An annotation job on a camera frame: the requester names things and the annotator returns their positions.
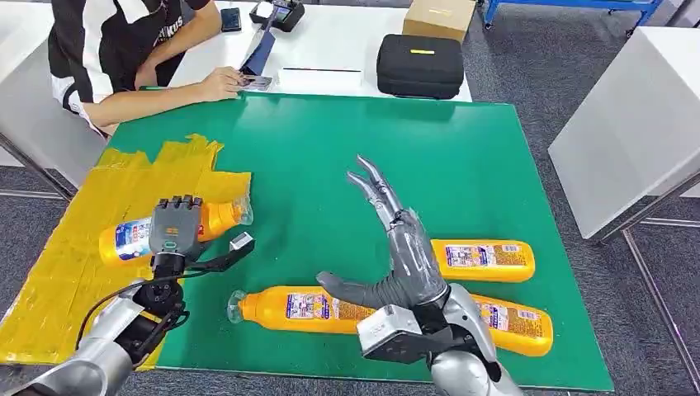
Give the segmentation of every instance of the person's arm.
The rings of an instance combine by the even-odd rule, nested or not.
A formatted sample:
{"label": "person's arm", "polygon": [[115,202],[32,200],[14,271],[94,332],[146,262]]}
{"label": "person's arm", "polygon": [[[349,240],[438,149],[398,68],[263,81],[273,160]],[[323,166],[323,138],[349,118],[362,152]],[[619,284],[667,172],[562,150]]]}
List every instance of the person's arm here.
{"label": "person's arm", "polygon": [[156,46],[136,73],[135,87],[157,85],[155,68],[173,56],[185,52],[221,31],[221,14],[213,1],[195,10],[195,16],[175,35]]}
{"label": "person's arm", "polygon": [[241,74],[231,68],[217,68],[202,82],[158,91],[118,92],[99,103],[83,103],[90,122],[113,134],[121,122],[152,116],[203,101],[235,98],[242,82]]}

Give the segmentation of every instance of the floor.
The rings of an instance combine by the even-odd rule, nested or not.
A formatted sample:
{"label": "floor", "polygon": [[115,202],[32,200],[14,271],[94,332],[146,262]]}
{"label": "floor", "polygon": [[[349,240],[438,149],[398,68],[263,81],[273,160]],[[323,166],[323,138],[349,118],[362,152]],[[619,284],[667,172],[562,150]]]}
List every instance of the floor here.
{"label": "floor", "polygon": [[[326,4],[406,7],[410,0],[321,0]],[[652,19],[662,25],[673,11],[668,3]],[[627,245],[620,239],[600,247],[581,239],[546,148],[625,42],[624,30],[636,15],[604,10],[505,5],[494,29],[482,30],[477,12],[463,45],[465,71],[475,101],[513,103],[523,124],[570,263],[615,383],[617,395],[682,396],[693,393],[678,355],[646,295]],[[30,184],[23,170],[0,169],[0,188]],[[64,204],[0,197],[0,312],[12,302],[39,255]],[[700,219],[695,200],[678,200],[665,215]],[[640,226],[637,242],[678,320],[691,354],[700,356],[700,253],[697,230]],[[43,367],[1,367],[0,389],[39,374]],[[432,395],[427,384],[387,384],[294,379],[220,372],[162,371],[132,375],[121,395],[130,394],[289,394]],[[527,391],[563,396],[567,392]]]}

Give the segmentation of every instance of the green table surface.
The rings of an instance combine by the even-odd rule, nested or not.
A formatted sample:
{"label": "green table surface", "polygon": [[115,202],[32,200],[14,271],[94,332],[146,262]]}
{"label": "green table surface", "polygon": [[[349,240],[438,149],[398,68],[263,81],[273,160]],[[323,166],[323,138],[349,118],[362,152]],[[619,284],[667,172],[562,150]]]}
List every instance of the green table surface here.
{"label": "green table surface", "polygon": [[[613,388],[513,106],[418,99],[244,94],[124,123],[109,145],[153,160],[192,133],[223,142],[215,170],[253,173],[255,251],[224,274],[185,282],[192,316],[170,332],[157,366],[369,380],[429,381],[425,364],[364,360],[356,336],[232,324],[234,290],[315,285],[333,271],[373,282],[386,274],[386,236],[345,179],[374,161],[430,238],[529,243],[535,276],[521,284],[462,282],[476,294],[546,310],[555,340],[543,357],[499,350],[523,386]],[[225,252],[220,238],[207,254]]]}

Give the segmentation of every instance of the robotic hand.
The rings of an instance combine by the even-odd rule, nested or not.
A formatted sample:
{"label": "robotic hand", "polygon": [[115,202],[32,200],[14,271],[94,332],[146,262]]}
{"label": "robotic hand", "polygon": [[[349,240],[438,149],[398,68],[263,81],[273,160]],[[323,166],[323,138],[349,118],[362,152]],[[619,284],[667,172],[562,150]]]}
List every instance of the robotic hand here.
{"label": "robotic hand", "polygon": [[[6,393],[30,396],[111,396],[131,372],[160,344],[165,334],[182,326],[185,310],[178,279],[229,269],[253,250],[255,241],[241,233],[229,243],[229,253],[208,262],[196,262],[205,246],[197,241],[200,198],[174,196],[155,207],[149,244],[152,280],[137,279],[98,301],[87,312],[78,332],[75,353],[64,363]],[[83,337],[87,321],[102,303],[115,297],[95,318]],[[142,313],[159,319],[154,321]]]}
{"label": "robotic hand", "polygon": [[371,162],[357,156],[367,181],[348,172],[375,207],[389,238],[390,273],[375,285],[347,282],[329,272],[316,280],[337,299],[378,309],[357,325],[362,354],[379,361],[425,358],[433,382],[449,396],[519,396],[523,393],[496,360],[480,308],[462,285],[448,285],[423,225],[399,203]]}

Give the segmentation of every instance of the yellow plastic sheet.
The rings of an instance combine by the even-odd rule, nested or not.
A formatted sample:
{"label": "yellow plastic sheet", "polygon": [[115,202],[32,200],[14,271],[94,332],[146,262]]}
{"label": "yellow plastic sheet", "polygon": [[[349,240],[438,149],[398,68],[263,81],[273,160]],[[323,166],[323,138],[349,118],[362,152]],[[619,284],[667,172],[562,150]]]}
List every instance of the yellow plastic sheet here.
{"label": "yellow plastic sheet", "polygon": [[[0,361],[64,361],[73,353],[83,316],[97,300],[136,277],[152,276],[147,257],[123,267],[102,264],[97,249],[102,230],[149,216],[164,197],[192,194],[205,202],[226,202],[248,195],[249,172],[212,171],[223,144],[197,134],[188,138],[188,143],[165,142],[154,163],[141,152],[105,151],[0,323]],[[144,368],[155,365],[158,353]]]}

